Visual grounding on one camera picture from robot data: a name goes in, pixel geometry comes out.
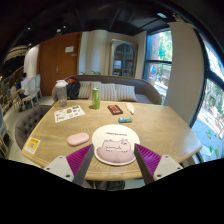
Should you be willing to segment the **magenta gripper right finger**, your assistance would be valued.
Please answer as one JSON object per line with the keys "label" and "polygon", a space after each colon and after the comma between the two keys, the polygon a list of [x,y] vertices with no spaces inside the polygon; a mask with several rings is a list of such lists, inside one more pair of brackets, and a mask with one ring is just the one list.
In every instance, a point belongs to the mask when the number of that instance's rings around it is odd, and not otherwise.
{"label": "magenta gripper right finger", "polygon": [[134,155],[145,184],[160,180],[182,169],[182,166],[169,155],[161,156],[139,144],[134,147]]}

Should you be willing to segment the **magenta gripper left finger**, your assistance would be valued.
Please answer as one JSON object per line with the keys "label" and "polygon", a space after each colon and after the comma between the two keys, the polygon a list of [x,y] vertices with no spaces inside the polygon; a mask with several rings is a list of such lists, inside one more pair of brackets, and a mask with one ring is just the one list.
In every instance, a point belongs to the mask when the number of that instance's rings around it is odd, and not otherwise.
{"label": "magenta gripper left finger", "polygon": [[44,170],[81,186],[93,154],[93,145],[90,144],[68,156],[58,156]]}

